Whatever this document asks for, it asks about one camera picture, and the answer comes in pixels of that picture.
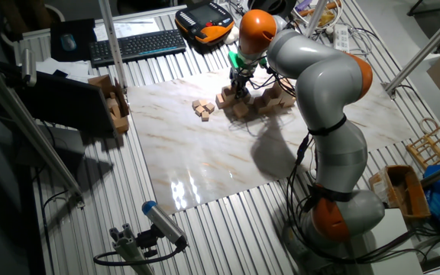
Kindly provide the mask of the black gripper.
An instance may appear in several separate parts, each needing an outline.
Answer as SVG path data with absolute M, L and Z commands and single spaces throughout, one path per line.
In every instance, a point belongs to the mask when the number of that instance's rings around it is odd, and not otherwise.
M 250 80 L 251 73 L 242 68 L 232 67 L 230 70 L 231 90 L 235 94 L 235 98 L 245 98 L 249 95 L 246 83 Z

